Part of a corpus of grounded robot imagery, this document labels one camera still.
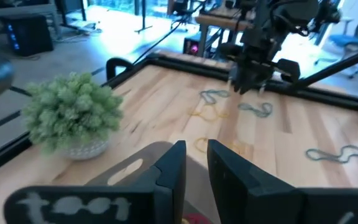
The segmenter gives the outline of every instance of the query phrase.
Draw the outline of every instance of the black metal frame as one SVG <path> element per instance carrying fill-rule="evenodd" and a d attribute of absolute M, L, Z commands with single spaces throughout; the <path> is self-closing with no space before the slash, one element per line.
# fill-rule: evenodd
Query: black metal frame
<path fill-rule="evenodd" d="M 319 77 L 320 79 L 328 77 L 328 73 L 333 69 L 344 69 L 346 68 L 344 66 L 349 66 L 349 64 L 356 63 L 357 61 L 358 58 L 354 59 L 354 57 L 351 57 L 345 61 L 339 62 L 339 65 L 332 65 L 331 67 L 323 70 L 322 72 L 319 72 Z M 131 65 L 130 63 L 123 63 L 123 60 L 118 60 L 116 58 L 110 59 L 106 64 L 108 81 L 103 85 L 108 85 L 111 88 L 115 88 L 120 84 L 124 83 L 130 77 L 137 74 L 140 70 L 142 70 L 148 65 L 156 65 L 163 68 L 179 70 L 195 75 L 222 80 L 225 82 L 227 81 L 229 75 L 229 71 L 222 68 L 200 65 L 199 63 L 194 62 L 185 62 L 179 59 L 169 58 L 159 54 L 150 54 L 136 65 Z M 118 76 L 115 76 L 115 67 L 118 66 L 125 66 L 126 71 Z M 306 86 L 309 85 L 307 78 L 300 81 L 301 86 L 302 83 L 306 83 Z M 260 87 L 260 85 L 256 85 L 254 88 L 259 89 Z M 295 88 L 291 89 L 289 83 L 285 83 L 278 80 L 269 80 L 265 85 L 265 90 L 358 111 L 358 97 L 335 93 L 332 91 L 310 87 L 297 88 L 296 86 Z M 25 151 L 30 146 L 31 143 L 29 142 L 29 134 L 25 133 L 18 139 L 15 139 L 14 141 L 0 148 L 0 167 L 21 152 Z"/>

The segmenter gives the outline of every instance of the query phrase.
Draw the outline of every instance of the wooden tabletop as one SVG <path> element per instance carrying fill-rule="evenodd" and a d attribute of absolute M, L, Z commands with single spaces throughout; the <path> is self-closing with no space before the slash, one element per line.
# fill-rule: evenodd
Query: wooden tabletop
<path fill-rule="evenodd" d="M 226 19 L 218 16 L 227 16 L 232 19 Z M 209 14 L 200 14 L 195 17 L 195 21 L 202 25 L 216 26 L 224 29 L 234 30 L 236 22 L 240 16 L 240 9 L 228 9 L 222 4 L 221 7 L 209 12 Z M 249 23 L 246 21 L 240 21 L 238 30 L 244 30 L 249 27 Z"/>
<path fill-rule="evenodd" d="M 181 58 L 178 54 L 166 54 Z M 204 58 L 183 56 L 210 66 L 228 67 Z M 114 89 L 124 97 L 124 118 L 120 131 L 111 135 L 109 149 L 101 156 L 73 162 L 56 156 L 42 156 L 34 146 L 0 168 L 0 223 L 2 205 L 15 190 L 28 185 L 84 185 L 100 173 L 156 142 L 186 141 L 187 154 L 207 167 L 206 146 L 199 138 L 217 139 L 261 169 L 297 187 L 358 187 L 358 158 L 348 164 L 315 162 L 305 151 L 318 147 L 338 154 L 346 144 L 358 146 L 358 112 L 299 98 L 256 91 L 245 95 L 231 92 L 216 97 L 216 108 L 227 118 L 205 121 L 190 112 L 204 106 L 199 92 L 228 89 L 226 83 L 167 68 L 149 65 Z M 258 106 L 273 104 L 268 118 L 240 111 L 241 102 Z M 206 108 L 204 115 L 216 115 Z"/>

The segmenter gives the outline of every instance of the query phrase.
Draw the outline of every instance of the metal stand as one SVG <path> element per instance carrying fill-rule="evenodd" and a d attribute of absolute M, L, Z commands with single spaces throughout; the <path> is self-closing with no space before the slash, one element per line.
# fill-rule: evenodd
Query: metal stand
<path fill-rule="evenodd" d="M 82 21 L 86 21 L 86 12 L 85 12 L 84 2 L 82 0 L 80 0 L 80 2 L 81 2 Z M 67 23 L 67 18 L 66 18 L 67 7 L 66 7 L 66 4 L 64 2 L 62 3 L 61 9 L 62 9 L 62 21 L 63 21 L 63 23 L 60 24 L 60 25 L 63 26 L 63 27 L 72 28 L 72 29 L 77 30 L 78 27 L 72 26 L 72 25 Z"/>
<path fill-rule="evenodd" d="M 151 27 L 153 27 L 153 26 L 146 27 L 146 0 L 142 0 L 142 28 L 139 30 L 135 30 L 135 32 L 140 34 L 140 32 L 142 32 L 143 30 L 146 30 Z"/>
<path fill-rule="evenodd" d="M 209 28 L 208 25 L 200 24 L 201 37 L 200 37 L 200 44 L 198 45 L 198 53 L 197 53 L 197 56 L 199 57 L 204 57 L 205 42 L 206 42 L 206 37 L 208 35 L 208 28 Z"/>

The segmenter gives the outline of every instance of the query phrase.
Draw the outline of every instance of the yellow rubber band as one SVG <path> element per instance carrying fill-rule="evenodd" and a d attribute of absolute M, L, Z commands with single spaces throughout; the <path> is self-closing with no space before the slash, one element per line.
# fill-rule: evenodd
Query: yellow rubber band
<path fill-rule="evenodd" d="M 203 152 L 203 153 L 206 153 L 205 150 L 203 150 L 202 148 L 199 147 L 199 144 L 200 144 L 200 141 L 204 141 L 204 143 L 208 142 L 208 138 L 198 138 L 194 141 L 193 145 L 194 147 L 199 150 L 200 152 Z M 235 152 L 239 152 L 240 151 L 240 147 L 237 146 L 236 144 L 234 143 L 231 143 L 228 147 L 229 149 L 231 149 L 232 151 L 235 151 Z"/>
<path fill-rule="evenodd" d="M 212 107 L 216 117 L 215 118 L 207 118 L 203 115 L 203 113 L 205 112 L 205 109 L 207 106 Z M 213 122 L 213 121 L 217 121 L 219 118 L 227 118 L 229 117 L 229 114 L 227 113 L 219 113 L 218 109 L 216 109 L 214 104 L 205 104 L 203 105 L 203 107 L 201 108 L 200 111 L 190 111 L 189 115 L 191 116 L 199 116 L 200 118 L 203 118 L 205 121 L 207 122 Z"/>
<path fill-rule="evenodd" d="M 200 141 L 204 141 L 207 142 L 208 139 L 207 138 L 198 138 L 197 140 L 194 141 L 194 147 L 199 150 L 200 152 L 206 153 L 206 151 L 202 150 L 200 147 L 198 147 L 198 144 Z"/>

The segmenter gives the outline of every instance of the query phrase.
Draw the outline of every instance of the cable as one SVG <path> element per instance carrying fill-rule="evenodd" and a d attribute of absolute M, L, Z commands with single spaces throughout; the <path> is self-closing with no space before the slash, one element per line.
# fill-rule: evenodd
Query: cable
<path fill-rule="evenodd" d="M 56 43 L 59 43 L 59 44 L 75 44 L 75 43 L 79 43 L 79 42 L 86 42 L 88 41 L 88 39 L 83 39 L 83 40 L 74 40 L 74 41 L 68 41 L 68 40 L 71 40 L 71 39 L 75 39 L 75 38 L 78 38 L 78 37 L 97 37 L 99 36 L 103 31 L 99 28 L 95 28 L 89 32 L 84 32 L 84 33 L 80 33 L 80 34 L 77 34 L 77 35 L 74 35 L 72 37 L 67 37 L 65 39 L 54 39 L 53 41 L 56 42 Z"/>
<path fill-rule="evenodd" d="M 285 22 L 287 26 L 290 27 L 291 31 L 301 35 L 302 37 L 309 36 L 310 31 L 308 30 L 307 27 L 296 28 L 296 26 L 292 22 L 290 22 L 286 17 L 282 15 L 276 15 L 275 17 L 281 18 L 281 20 Z"/>
<path fill-rule="evenodd" d="M 234 27 L 234 35 L 237 33 L 237 31 L 239 30 L 239 24 L 241 21 L 241 16 L 238 18 L 237 22 L 236 22 L 236 26 Z"/>
<path fill-rule="evenodd" d="M 179 26 L 180 24 L 182 24 L 183 22 L 187 21 L 187 19 L 189 19 L 189 17 L 191 17 L 191 15 L 193 15 L 193 13 L 195 13 L 201 6 L 205 5 L 205 2 L 201 3 L 199 6 L 197 6 L 189 15 L 185 15 L 183 16 L 180 20 L 179 20 L 179 24 L 173 28 L 170 32 L 168 32 L 167 34 L 165 34 L 159 41 L 157 41 L 155 44 L 153 44 L 151 47 L 149 47 L 144 53 L 142 53 L 133 64 L 136 64 L 140 59 L 142 59 L 144 57 L 144 55 L 146 55 L 149 51 L 151 51 L 155 46 L 157 46 L 159 43 L 161 43 L 163 40 L 165 40 L 165 38 L 167 38 L 169 35 L 171 35 Z"/>
<path fill-rule="evenodd" d="M 133 64 L 136 64 L 140 59 L 142 59 L 144 57 L 144 55 L 146 55 L 149 51 L 151 51 L 155 46 L 157 46 L 159 43 L 161 43 L 163 40 L 165 40 L 165 38 L 167 38 L 169 35 L 171 35 L 179 26 L 180 26 L 181 22 L 179 22 L 179 24 L 173 28 L 170 32 L 168 32 L 167 34 L 165 34 L 159 41 L 157 41 L 155 44 L 153 44 L 151 47 L 149 47 L 145 52 L 143 52 L 136 60 Z"/>

